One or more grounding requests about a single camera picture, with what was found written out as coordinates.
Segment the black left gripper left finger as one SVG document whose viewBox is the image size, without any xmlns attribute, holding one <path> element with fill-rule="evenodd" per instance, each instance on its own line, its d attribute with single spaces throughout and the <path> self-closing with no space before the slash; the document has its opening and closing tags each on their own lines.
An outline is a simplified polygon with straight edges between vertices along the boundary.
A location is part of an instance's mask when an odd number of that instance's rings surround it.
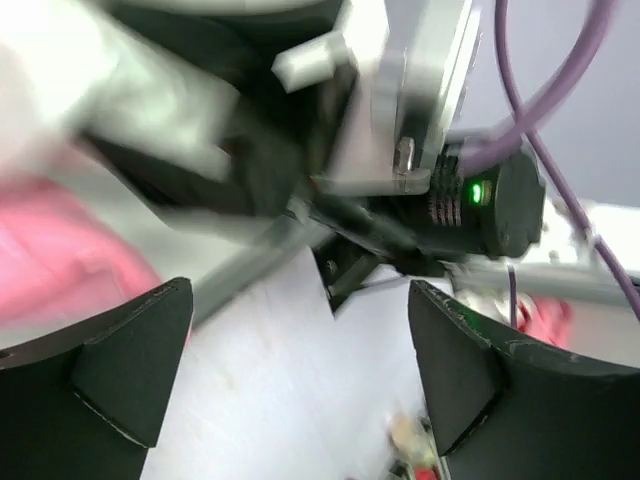
<svg viewBox="0 0 640 480">
<path fill-rule="evenodd" d="M 4 479 L 137 479 L 193 312 L 186 278 L 1 351 Z"/>
</svg>

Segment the white pillow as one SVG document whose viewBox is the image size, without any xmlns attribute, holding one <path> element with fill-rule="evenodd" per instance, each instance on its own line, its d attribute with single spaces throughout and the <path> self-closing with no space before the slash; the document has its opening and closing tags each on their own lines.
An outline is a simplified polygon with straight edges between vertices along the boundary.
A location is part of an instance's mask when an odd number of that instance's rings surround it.
<svg viewBox="0 0 640 480">
<path fill-rule="evenodd" d="M 93 1 L 1 4 L 1 173 L 38 169 L 105 96 L 114 25 Z"/>
</svg>

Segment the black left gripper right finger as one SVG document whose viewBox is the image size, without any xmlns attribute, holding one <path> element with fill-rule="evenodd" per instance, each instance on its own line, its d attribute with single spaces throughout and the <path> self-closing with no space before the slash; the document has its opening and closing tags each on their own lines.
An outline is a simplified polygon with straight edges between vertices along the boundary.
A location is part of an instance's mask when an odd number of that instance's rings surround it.
<svg viewBox="0 0 640 480">
<path fill-rule="evenodd" d="M 414 281 L 408 318 L 454 479 L 635 479 L 639 371 L 548 345 Z"/>
</svg>

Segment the pink fabric pillowcase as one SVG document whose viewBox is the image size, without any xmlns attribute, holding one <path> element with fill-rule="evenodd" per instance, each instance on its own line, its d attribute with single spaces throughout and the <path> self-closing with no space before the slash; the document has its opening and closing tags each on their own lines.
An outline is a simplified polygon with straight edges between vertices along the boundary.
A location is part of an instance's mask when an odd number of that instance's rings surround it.
<svg viewBox="0 0 640 480">
<path fill-rule="evenodd" d="M 1 345 L 65 328 L 162 284 L 154 268 L 64 187 L 1 187 Z"/>
</svg>

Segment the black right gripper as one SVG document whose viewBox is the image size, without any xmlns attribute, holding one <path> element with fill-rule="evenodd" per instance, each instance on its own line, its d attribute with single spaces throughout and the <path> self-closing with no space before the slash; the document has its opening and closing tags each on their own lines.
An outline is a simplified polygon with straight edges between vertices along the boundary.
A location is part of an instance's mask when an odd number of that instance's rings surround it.
<svg viewBox="0 0 640 480">
<path fill-rule="evenodd" d="M 345 6 L 343 1 L 315 1 L 251 16 L 178 13 L 125 1 L 107 9 L 123 26 L 233 85 L 241 96 L 242 117 L 273 134 L 279 144 L 297 149 L 296 157 L 283 158 L 268 170 L 274 180 L 272 202 L 258 185 L 261 169 L 249 165 L 257 147 L 236 127 L 222 142 L 237 162 L 232 193 L 161 167 L 129 147 L 97 137 L 91 144 L 139 198 L 158 210 L 274 216 L 289 197 L 300 197 L 313 220 L 348 242 L 332 254 L 338 269 L 329 274 L 331 290 L 360 259 L 375 257 L 402 273 L 438 274 L 446 263 L 470 255 L 492 260 L 524 255 L 540 240 L 545 201 L 537 162 L 527 149 L 517 148 L 503 162 L 463 176 L 463 141 L 448 132 L 423 194 L 336 195 L 315 181 L 329 165 L 356 91 L 356 64 L 349 60 L 328 79 L 294 92 L 286 91 L 272 66 L 278 54 L 332 32 Z"/>
</svg>

